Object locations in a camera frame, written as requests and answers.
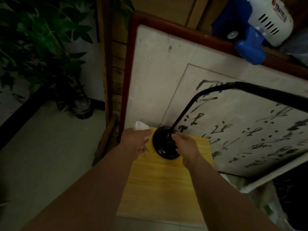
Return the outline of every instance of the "black desk lamp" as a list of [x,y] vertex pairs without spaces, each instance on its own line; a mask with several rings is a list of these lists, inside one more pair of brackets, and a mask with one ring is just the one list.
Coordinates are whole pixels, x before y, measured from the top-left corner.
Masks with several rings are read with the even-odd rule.
[[174,129],[176,125],[199,97],[214,91],[222,91],[228,89],[242,90],[308,113],[308,98],[306,97],[263,86],[257,86],[247,82],[227,82],[226,84],[210,87],[196,94],[177,118],[172,127],[162,126],[155,131],[153,135],[153,146],[157,153],[165,159],[178,158],[179,154],[176,151],[175,142],[171,138],[171,135],[176,132]]

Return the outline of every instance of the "plant pot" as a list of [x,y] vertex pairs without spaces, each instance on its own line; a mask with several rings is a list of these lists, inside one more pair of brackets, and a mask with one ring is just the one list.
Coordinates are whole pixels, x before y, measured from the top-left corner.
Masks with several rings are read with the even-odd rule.
[[79,119],[88,119],[93,114],[91,101],[88,98],[82,98],[74,101],[74,107],[71,108],[72,112]]

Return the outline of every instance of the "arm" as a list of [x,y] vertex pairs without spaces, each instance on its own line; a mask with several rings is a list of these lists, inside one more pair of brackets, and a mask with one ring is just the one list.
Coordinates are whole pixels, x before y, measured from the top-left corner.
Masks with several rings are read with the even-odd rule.
[[210,231],[281,231],[252,202],[231,186],[202,157],[195,140],[172,135],[189,170],[198,203]]
[[123,132],[121,143],[22,230],[109,230],[134,160],[152,130]]

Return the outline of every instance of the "lamp arm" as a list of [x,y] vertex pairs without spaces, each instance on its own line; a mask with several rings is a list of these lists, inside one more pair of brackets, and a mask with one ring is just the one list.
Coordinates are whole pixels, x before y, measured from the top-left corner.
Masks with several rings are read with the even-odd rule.
[[177,118],[175,123],[172,125],[170,130],[173,130],[176,125],[180,122],[180,120],[183,118],[183,116],[187,113],[187,111],[190,109],[190,107],[194,104],[194,102],[201,96],[209,94],[211,92],[215,91],[222,91],[222,90],[228,90],[228,89],[235,89],[235,90],[242,90],[247,93],[251,93],[260,97],[263,97],[268,100],[275,101],[280,104],[284,104],[287,106],[290,106],[292,108],[298,109],[300,111],[308,113],[308,98],[294,95],[291,93],[287,93],[284,91],[279,91],[276,89],[271,89],[263,86],[254,85],[247,82],[227,82],[223,85],[210,87],[208,89],[205,89],[199,93],[197,93],[191,101],[188,103],[188,105],[185,107],[183,112],[180,114],[180,116]]

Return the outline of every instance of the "hand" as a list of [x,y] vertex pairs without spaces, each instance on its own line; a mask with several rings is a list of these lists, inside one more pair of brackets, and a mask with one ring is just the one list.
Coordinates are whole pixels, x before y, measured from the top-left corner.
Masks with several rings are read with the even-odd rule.
[[176,151],[183,157],[183,165],[188,168],[201,156],[196,141],[187,134],[176,132],[172,139],[178,147]]
[[144,131],[133,131],[132,128],[128,128],[123,131],[121,136],[120,146],[133,155],[133,160],[136,160],[139,156],[139,150],[143,144],[147,143],[149,139],[144,139],[153,133],[152,129]]

